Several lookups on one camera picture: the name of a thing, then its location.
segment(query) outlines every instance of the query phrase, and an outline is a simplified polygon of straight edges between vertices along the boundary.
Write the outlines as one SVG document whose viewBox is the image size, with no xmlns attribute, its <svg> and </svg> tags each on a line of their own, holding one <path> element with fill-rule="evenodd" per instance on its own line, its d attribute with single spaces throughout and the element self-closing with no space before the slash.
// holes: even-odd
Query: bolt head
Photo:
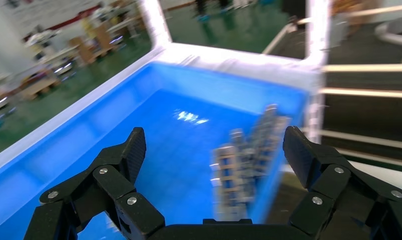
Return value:
<svg viewBox="0 0 402 240">
<path fill-rule="evenodd" d="M 51 192 L 50 194 L 48 194 L 48 198 L 49 199 L 53 199 L 53 198 L 56 198 L 56 196 L 58 196 L 58 192 L 57 191 L 53 191 L 53 192 Z"/>
<path fill-rule="evenodd" d="M 127 204 L 128 205 L 133 205 L 137 202 L 137 198 L 135 197 L 130 197 L 129 199 L 127 199 Z"/>
<path fill-rule="evenodd" d="M 399 191 L 393 190 L 391 191 L 391 194 L 396 196 L 397 198 L 402 198 L 402 193 L 400 193 Z"/>
<path fill-rule="evenodd" d="M 99 170 L 100 174 L 106 174 L 107 172 L 108 172 L 107 168 L 103 168 L 103 169 Z"/>
<path fill-rule="evenodd" d="M 343 174 L 344 170 L 340 167 L 335 167 L 335 172 L 339 173 L 339 174 Z"/>
<path fill-rule="evenodd" d="M 317 205 L 322 205 L 323 200 L 317 196 L 313 197 L 312 199 L 313 203 L 317 204 Z"/>
</svg>

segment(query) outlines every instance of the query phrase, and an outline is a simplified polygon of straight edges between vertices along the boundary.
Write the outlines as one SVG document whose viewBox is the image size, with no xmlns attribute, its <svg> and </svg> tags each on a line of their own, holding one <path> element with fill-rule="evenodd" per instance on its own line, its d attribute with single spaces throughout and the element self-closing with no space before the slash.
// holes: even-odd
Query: blue plastic bin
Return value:
<svg viewBox="0 0 402 240">
<path fill-rule="evenodd" d="M 0 169 L 0 239 L 22 239 L 39 196 L 83 171 L 102 148 L 143 127 L 147 156 L 136 181 L 166 224 L 200 224 L 213 217 L 211 151 L 229 131 L 247 133 L 268 104 L 299 125 L 308 93 L 214 71 L 150 63 Z M 179 113 L 192 113 L 191 119 Z M 259 189 L 249 216 L 264 220 L 279 182 L 282 150 Z M 104 213 L 80 239 L 122 239 Z"/>
</svg>

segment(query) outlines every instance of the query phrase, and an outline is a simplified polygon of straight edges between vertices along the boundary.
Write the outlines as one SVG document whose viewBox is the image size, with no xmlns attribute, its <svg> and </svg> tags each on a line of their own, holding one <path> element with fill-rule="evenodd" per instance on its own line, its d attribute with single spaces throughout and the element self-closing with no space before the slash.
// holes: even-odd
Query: red stripe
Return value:
<svg viewBox="0 0 402 240">
<path fill-rule="evenodd" d="M 96 6 L 92 7 L 92 8 L 89 8 L 89 9 L 83 11 L 83 12 L 89 12 L 89 13 L 91 14 L 91 13 L 93 13 L 93 12 L 94 12 L 96 9 L 98 9 L 98 8 L 100 8 L 100 6 L 99 6 L 99 5 L 96 5 Z M 62 22 L 62 23 L 60 23 L 60 24 L 58 24 L 58 25 L 52 26 L 52 27 L 50 27 L 50 28 L 48 28 L 48 29 L 51 29 L 51 30 L 60 29 L 60 28 L 63 28 L 63 27 L 65 27 L 65 26 L 68 26 L 68 25 L 70 25 L 70 24 L 73 24 L 73 23 L 79 21 L 80 19 L 81 19 L 81 16 L 80 16 L 80 14 L 79 14 L 79 15 L 77 15 L 75 18 L 72 18 L 72 19 L 70 19 L 70 20 L 68 20 L 68 21 Z M 30 35 L 24 37 L 24 41 L 27 42 L 29 38 L 30 38 Z"/>
</svg>

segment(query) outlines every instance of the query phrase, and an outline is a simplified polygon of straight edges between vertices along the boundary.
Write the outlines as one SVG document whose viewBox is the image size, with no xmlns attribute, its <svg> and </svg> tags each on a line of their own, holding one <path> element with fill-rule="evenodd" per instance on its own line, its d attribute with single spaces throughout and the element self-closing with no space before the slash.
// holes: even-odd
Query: person's legs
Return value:
<svg viewBox="0 0 402 240">
<path fill-rule="evenodd" d="M 218 0 L 219 2 L 220 2 L 220 8 L 223 10 L 223 9 L 226 9 L 227 8 L 227 6 L 229 5 L 229 0 Z"/>
<path fill-rule="evenodd" d="M 205 15 L 205 0 L 196 0 L 196 10 L 199 16 Z"/>
</svg>

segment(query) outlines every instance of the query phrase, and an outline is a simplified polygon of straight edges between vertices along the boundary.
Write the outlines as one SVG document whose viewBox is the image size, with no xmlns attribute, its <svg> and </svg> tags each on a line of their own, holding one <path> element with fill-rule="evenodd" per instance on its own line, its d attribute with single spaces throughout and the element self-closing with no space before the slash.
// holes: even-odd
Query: stacked metal pieces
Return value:
<svg viewBox="0 0 402 240">
<path fill-rule="evenodd" d="M 276 114 L 277 105 L 266 107 L 252 134 L 242 129 L 230 132 L 230 143 L 214 150 L 213 179 L 215 213 L 220 221 L 245 218 L 247 205 L 255 198 L 256 184 L 269 171 L 274 152 L 290 118 Z"/>
</svg>

